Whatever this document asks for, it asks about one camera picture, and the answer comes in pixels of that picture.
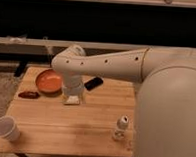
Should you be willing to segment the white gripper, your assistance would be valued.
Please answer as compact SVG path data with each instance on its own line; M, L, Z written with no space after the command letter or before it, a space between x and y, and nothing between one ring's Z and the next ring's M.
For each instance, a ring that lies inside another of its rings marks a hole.
M79 96L84 92L84 84L82 81L82 76L64 74L62 80L63 80L62 90L64 95Z

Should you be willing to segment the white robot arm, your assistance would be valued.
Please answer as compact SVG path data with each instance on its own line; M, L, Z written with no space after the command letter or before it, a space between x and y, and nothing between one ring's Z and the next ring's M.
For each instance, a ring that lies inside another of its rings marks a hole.
M72 45L51 65L63 76L66 95L82 92L84 75L141 84L133 157L196 157L196 49L154 47L88 56Z

